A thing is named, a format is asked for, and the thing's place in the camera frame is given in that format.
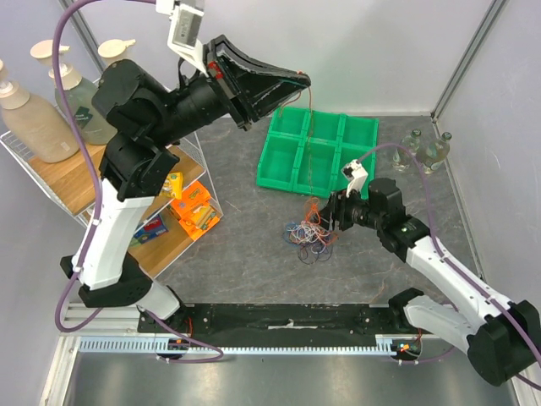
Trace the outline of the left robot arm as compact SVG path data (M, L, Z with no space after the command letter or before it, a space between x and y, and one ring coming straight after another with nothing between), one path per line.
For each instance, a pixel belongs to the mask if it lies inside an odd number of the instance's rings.
M310 87L305 73L251 58L225 36L202 48L203 71L166 89L136 62L112 63L101 76L93 107L116 130L99 166L88 244L61 259L89 308L137 305L166 332L185 323L180 298L149 277L128 246L142 216L178 163L170 146L224 115L240 129L274 112Z

